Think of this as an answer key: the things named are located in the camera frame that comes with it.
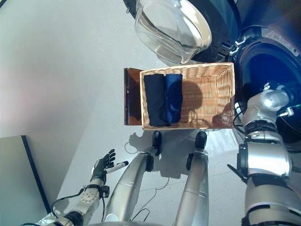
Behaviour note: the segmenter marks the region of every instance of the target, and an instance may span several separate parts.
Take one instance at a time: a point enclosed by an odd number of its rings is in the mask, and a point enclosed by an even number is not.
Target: folded black cloth
[[[182,109],[182,75],[167,74],[165,76],[166,87],[166,116],[168,123],[180,121]]]
[[[162,74],[145,75],[147,111],[151,126],[168,126],[166,118],[165,79]]]

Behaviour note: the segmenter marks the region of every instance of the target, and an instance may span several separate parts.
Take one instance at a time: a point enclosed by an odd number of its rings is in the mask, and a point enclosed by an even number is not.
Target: washing machine drum
[[[301,48],[268,26],[242,29],[234,0],[124,0],[138,37],[173,63],[233,61],[236,99],[244,108],[264,84],[301,90]],[[301,107],[279,117],[285,142],[301,140]]]

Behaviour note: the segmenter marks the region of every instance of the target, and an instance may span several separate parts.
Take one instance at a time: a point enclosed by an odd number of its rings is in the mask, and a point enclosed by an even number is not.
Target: black cable
[[[37,225],[37,224],[34,224],[34,223],[24,223],[24,224],[21,224],[20,226],[25,226],[25,225],[40,226],[40,225]]]
[[[149,216],[150,213],[151,213],[151,211],[149,211],[149,213],[146,215],[146,217],[144,218],[143,222],[147,219],[147,217]]]
[[[103,217],[102,217],[102,222],[103,222],[103,218],[104,218],[104,209],[105,209],[105,205],[104,205],[104,199],[102,197],[102,200],[103,200]]]
[[[299,167],[293,166],[292,170],[295,173],[301,173],[301,169]]]
[[[235,129],[237,129],[239,132],[241,132],[242,134],[244,134],[245,132],[244,131],[242,131],[239,127],[243,127],[243,125],[236,125],[235,124],[235,120],[240,116],[240,114],[242,114],[242,112],[244,112],[246,110],[246,108],[244,109],[244,110],[241,110],[240,109],[240,113],[238,113],[235,117],[234,117],[234,119],[233,119],[233,126],[234,126],[234,128]]]
[[[82,189],[80,189],[80,191],[79,191],[77,194],[75,194],[75,195],[66,196],[66,197],[63,197],[63,198],[60,198],[60,199],[54,201],[54,202],[52,203],[52,205],[51,205],[51,212],[52,212],[53,216],[54,216],[55,218],[58,218],[58,216],[55,214],[55,212],[54,212],[54,210],[53,210],[54,205],[55,205],[56,203],[58,203],[58,202],[60,202],[60,201],[62,201],[62,200],[64,200],[64,199],[70,199],[70,198],[74,198],[74,197],[76,197],[76,196],[79,196],[80,194],[82,194],[82,192],[83,192],[84,190],[85,190],[85,189],[82,188]]]
[[[148,211],[148,214],[146,215],[144,221],[146,220],[146,218],[149,216],[149,214],[151,213],[151,211],[148,209],[148,208],[144,208],[144,209],[141,209],[139,210],[139,212],[132,218],[132,221],[144,210],[147,210]]]

